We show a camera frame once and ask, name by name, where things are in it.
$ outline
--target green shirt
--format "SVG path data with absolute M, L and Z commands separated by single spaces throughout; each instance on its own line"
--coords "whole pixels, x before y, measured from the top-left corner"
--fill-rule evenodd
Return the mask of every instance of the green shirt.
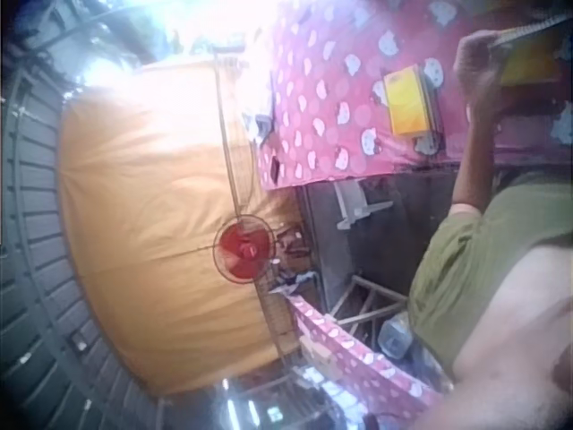
M 572 232 L 571 184 L 547 180 L 505 189 L 483 216 L 462 212 L 441 223 L 415 274 L 408 313 L 449 376 L 511 268 L 534 245 Z

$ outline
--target pink fabric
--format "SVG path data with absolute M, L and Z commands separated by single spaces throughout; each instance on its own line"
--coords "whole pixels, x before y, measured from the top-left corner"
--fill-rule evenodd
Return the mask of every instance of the pink fabric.
M 445 15 L 433 12 L 436 4 L 446 5 Z M 274 64 L 276 132 L 258 154 L 265 188 L 456 165 L 468 129 L 466 104 L 451 72 L 458 41 L 481 28 L 522 23 L 514 13 L 476 19 L 457 2 L 430 0 L 291 0 L 279 4 L 277 17 L 266 34 Z M 436 91 L 446 147 L 428 156 L 416 151 L 412 140 L 391 134 L 388 108 L 374 85 L 384 74 L 415 63 L 424 69 L 432 58 L 443 71 Z M 565 83 L 538 91 L 555 100 L 557 111 L 570 99 L 570 63 L 561 63 Z M 341 105 L 348 106 L 347 122 L 337 120 Z M 496 136 L 497 161 L 569 160 L 570 147 L 550 136 L 553 119 L 504 121 Z M 363 148 L 367 130 L 374 133 L 375 144 Z M 277 185 L 270 179 L 273 155 L 281 164 Z
M 288 298 L 302 331 L 333 352 L 343 377 L 337 381 L 374 414 L 391 414 L 406 422 L 416 419 L 440 399 L 427 385 L 372 352 L 300 296 Z

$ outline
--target orange tarp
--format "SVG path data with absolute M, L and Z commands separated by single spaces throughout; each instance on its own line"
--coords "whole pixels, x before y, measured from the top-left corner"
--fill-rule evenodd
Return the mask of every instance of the orange tarp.
M 273 228 L 298 221 L 292 190 L 259 186 L 234 70 L 223 68 L 221 87 L 243 213 Z M 235 213 L 212 64 L 156 65 L 87 90 L 67 107 L 61 140 L 75 268 L 107 336 L 150 391 L 199 388 L 275 359 L 254 285 L 229 283 L 212 259 L 216 232 Z M 285 314 L 279 331 L 291 330 L 286 306 L 275 312 Z

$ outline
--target plastic chair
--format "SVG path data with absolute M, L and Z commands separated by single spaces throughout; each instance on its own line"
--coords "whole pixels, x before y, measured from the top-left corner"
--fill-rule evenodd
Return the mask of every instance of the plastic chair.
M 342 220 L 337 224 L 339 230 L 349 230 L 359 219 L 369 217 L 371 213 L 392 207 L 394 202 L 368 204 L 358 180 L 347 179 L 334 183 Z

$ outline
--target metal wall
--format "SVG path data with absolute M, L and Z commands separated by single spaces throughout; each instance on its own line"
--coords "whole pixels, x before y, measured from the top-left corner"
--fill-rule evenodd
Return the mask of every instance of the metal wall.
M 157 402 L 100 331 L 67 250 L 56 188 L 64 90 L 33 62 L 10 75 L 2 123 L 3 388 L 33 428 L 155 428 Z

